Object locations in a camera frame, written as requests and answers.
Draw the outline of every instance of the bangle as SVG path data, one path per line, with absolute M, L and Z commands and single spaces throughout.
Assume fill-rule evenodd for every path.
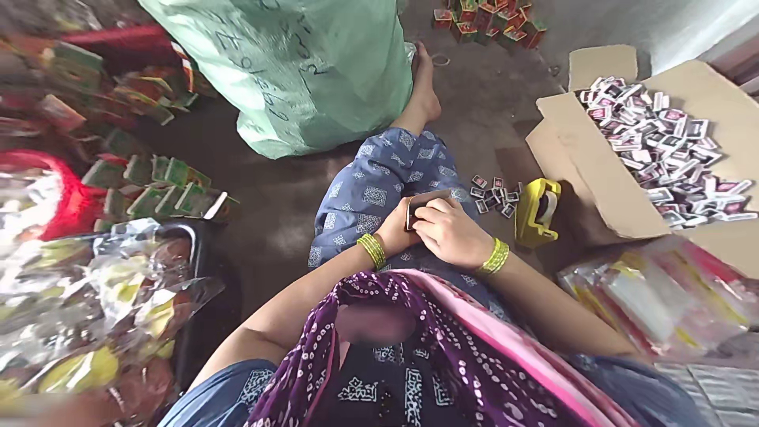
M 506 258 L 509 257 L 509 245 L 493 237 L 496 243 L 496 247 L 493 248 L 493 253 L 490 258 L 482 264 L 482 267 L 478 268 L 476 273 L 484 276 L 489 276 L 503 267 L 506 263 Z
M 369 256 L 374 261 L 374 267 L 379 270 L 385 266 L 385 251 L 382 245 L 371 234 L 364 234 L 358 238 L 358 243 L 369 252 Z

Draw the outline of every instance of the foot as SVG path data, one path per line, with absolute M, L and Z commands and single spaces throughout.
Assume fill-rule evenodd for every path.
M 416 42 L 416 46 L 417 54 L 411 64 L 411 69 L 414 72 L 414 89 L 411 91 L 411 99 L 406 108 L 419 109 L 427 118 L 427 122 L 431 122 L 437 120 L 442 112 L 440 102 L 432 86 L 434 65 L 430 54 L 424 48 L 424 44 Z

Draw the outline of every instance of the open cardboard box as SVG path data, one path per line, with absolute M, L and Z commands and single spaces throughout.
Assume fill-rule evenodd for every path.
M 548 179 L 568 182 L 580 204 L 574 207 L 575 235 L 589 245 L 605 245 L 670 234 L 609 143 L 587 116 L 574 90 L 598 77 L 615 75 L 634 81 L 635 48 L 603 46 L 570 55 L 570 92 L 541 98 L 543 121 L 527 136 L 535 160 Z M 693 60 L 644 80 L 652 92 L 663 91 L 672 106 L 709 119 L 710 135 L 726 156 L 711 167 L 720 178 L 759 182 L 759 105 L 709 65 Z M 759 210 L 759 185 L 749 188 L 747 210 Z M 759 279 L 759 220 L 717 222 L 676 232 L 748 277 Z

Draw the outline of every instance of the white wall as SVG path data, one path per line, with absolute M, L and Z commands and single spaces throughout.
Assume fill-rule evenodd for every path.
M 650 54 L 652 74 L 697 58 L 758 16 L 759 0 L 534 0 L 533 8 L 548 26 L 540 53 L 566 83 L 568 55 L 583 47 L 635 46 Z

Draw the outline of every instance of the red bucket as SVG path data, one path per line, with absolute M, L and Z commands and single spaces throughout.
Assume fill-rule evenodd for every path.
M 0 153 L 0 166 L 42 168 L 61 177 L 63 192 L 53 219 L 44 226 L 40 240 L 51 240 L 91 232 L 99 213 L 105 191 L 82 184 L 66 163 L 50 154 L 35 150 L 9 150 Z

